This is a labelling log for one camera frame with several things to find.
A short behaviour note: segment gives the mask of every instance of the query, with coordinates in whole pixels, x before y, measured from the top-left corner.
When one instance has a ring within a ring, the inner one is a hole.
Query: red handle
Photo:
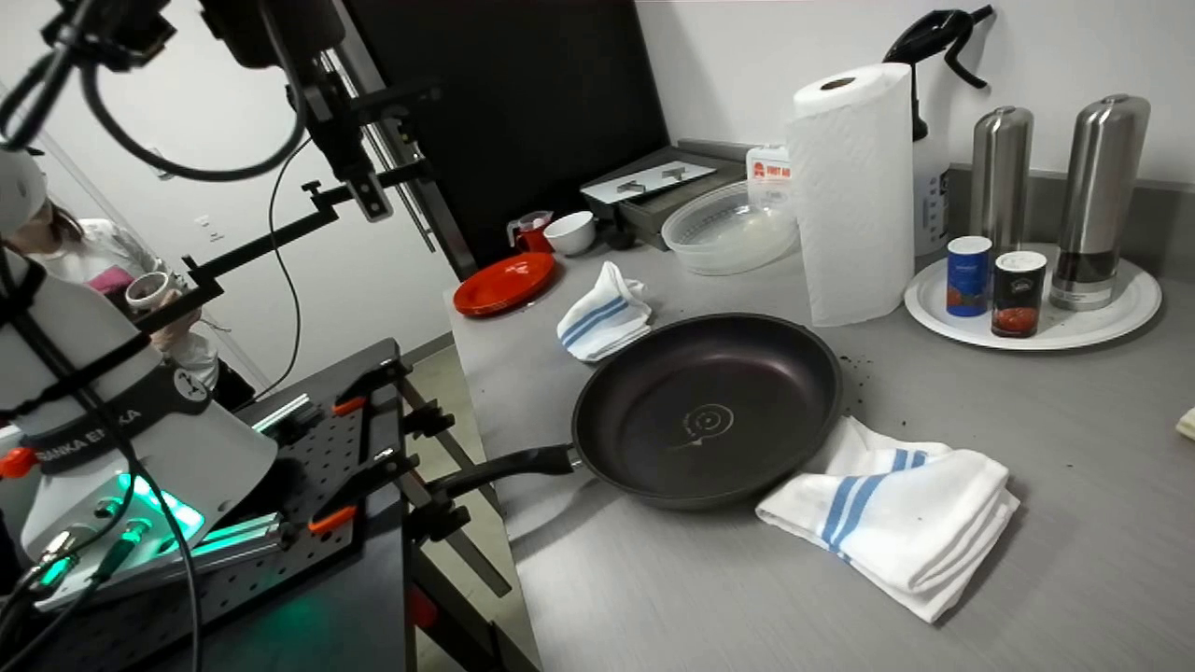
[[[350,527],[355,518],[357,518],[357,507],[349,502],[349,507],[329,510],[326,518],[306,522],[306,532],[326,538],[326,532]]]
[[[334,419],[355,415],[355,411],[361,411],[367,403],[370,403],[370,395],[344,398],[344,403],[334,408]]]
[[[13,447],[0,454],[0,477],[25,477],[39,467],[39,450],[34,447]]]

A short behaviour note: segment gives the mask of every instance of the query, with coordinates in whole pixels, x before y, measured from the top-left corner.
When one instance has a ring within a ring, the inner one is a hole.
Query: red object
[[[556,257],[543,252],[543,250],[528,250],[504,261],[492,261],[486,269],[478,269],[476,274],[467,274],[454,296],[453,304],[464,315],[492,315],[492,312],[507,312],[530,298],[538,298],[556,274]]]
[[[334,532],[334,531],[344,531],[344,527],[355,522],[355,518],[357,518],[357,507],[349,502],[349,507],[329,510],[326,518],[306,522],[306,532],[309,532],[309,538],[326,538],[326,532]]]
[[[34,447],[13,447],[0,454],[0,477],[25,477],[39,467],[39,450]]]
[[[992,337],[1026,339],[1039,333],[1039,304],[1002,304],[992,312]]]
[[[355,415],[370,403],[370,395],[355,395],[355,398],[344,398],[344,403],[334,403],[334,419],[344,419],[344,415]]]
[[[437,627],[439,607],[437,607],[437,600],[426,597],[417,586],[407,586],[407,620],[412,620],[417,630],[428,630],[428,627]]]

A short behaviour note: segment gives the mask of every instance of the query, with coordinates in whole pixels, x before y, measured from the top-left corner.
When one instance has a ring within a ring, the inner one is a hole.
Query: paper towel roll
[[[894,312],[916,273],[906,85],[904,63],[878,63],[793,98],[793,207],[817,328]]]

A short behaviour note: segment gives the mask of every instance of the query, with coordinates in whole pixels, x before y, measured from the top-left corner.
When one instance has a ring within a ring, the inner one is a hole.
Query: pepper shaker
[[[1149,126],[1143,98],[1102,98],[1077,116],[1053,303],[1069,310],[1114,298],[1115,245]]]

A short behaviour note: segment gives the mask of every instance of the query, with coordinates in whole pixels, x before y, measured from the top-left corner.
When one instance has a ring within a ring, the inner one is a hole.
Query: salt shaker
[[[1026,109],[992,109],[975,124],[972,236],[996,250],[1026,238],[1031,133]]]

